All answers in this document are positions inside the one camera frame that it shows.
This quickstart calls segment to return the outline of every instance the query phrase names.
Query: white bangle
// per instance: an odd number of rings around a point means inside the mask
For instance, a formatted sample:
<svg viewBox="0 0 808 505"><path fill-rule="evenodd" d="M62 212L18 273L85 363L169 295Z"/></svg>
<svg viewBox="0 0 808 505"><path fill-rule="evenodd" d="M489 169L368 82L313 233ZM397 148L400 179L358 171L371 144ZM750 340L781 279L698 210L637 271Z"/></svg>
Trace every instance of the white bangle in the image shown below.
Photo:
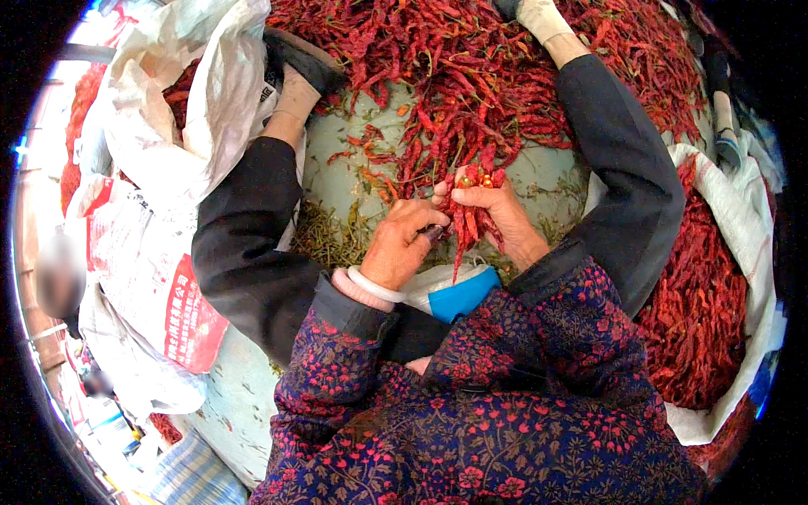
<svg viewBox="0 0 808 505"><path fill-rule="evenodd" d="M392 301L393 303L401 303L406 299L406 295L404 293L383 288L379 284L376 284L372 280L363 276L359 271L359 267L356 265L348 268L348 279L352 280L354 284L360 288L381 298L382 300Z"/></svg>

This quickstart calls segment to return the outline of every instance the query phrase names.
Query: striped cloth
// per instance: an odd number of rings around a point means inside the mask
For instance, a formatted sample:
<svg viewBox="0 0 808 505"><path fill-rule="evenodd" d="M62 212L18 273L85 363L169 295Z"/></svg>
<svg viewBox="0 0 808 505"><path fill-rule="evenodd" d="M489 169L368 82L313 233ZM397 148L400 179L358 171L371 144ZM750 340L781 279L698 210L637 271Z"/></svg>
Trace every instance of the striped cloth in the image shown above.
<svg viewBox="0 0 808 505"><path fill-rule="evenodd" d="M144 488L158 503L170 505L246 505L248 494L233 471L196 430L160 456L144 474Z"/></svg>

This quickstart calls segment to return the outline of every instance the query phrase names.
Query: navy floral jacket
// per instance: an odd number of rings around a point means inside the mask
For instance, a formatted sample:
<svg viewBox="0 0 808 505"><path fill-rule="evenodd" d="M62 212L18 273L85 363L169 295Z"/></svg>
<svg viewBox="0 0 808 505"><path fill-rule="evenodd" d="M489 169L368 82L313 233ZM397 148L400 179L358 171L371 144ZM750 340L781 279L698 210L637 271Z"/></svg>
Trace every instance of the navy floral jacket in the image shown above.
<svg viewBox="0 0 808 505"><path fill-rule="evenodd" d="M493 289L422 377L377 358L395 315L324 276L250 503L697 502L705 478L648 382L643 330L581 256Z"/></svg>

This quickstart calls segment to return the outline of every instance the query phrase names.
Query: black shoe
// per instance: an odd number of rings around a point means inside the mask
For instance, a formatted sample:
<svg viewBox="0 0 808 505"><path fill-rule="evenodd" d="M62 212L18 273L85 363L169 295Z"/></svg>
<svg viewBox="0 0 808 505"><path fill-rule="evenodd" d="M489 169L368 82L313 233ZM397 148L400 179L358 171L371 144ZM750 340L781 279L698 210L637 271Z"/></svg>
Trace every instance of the black shoe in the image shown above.
<svg viewBox="0 0 808 505"><path fill-rule="evenodd" d="M267 45L267 69L283 75L288 63L321 95L330 95L345 83L345 70L335 58L298 36L277 28L263 32Z"/></svg>

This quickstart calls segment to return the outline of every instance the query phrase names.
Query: pink sleeve cuff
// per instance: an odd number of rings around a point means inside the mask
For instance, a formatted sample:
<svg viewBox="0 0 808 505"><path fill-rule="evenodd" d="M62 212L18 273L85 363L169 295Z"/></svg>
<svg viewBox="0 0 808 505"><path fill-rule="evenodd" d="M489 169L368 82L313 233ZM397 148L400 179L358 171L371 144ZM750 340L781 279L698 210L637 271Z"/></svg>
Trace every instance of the pink sleeve cuff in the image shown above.
<svg viewBox="0 0 808 505"><path fill-rule="evenodd" d="M348 278L347 270L345 268L337 268L334 270L334 273L331 274L331 283L343 295L351 298L352 300L356 300L359 303L367 305L368 307L373 307L376 310L393 312L392 301L382 300L376 295L372 295L371 293L357 286L354 281Z"/></svg>

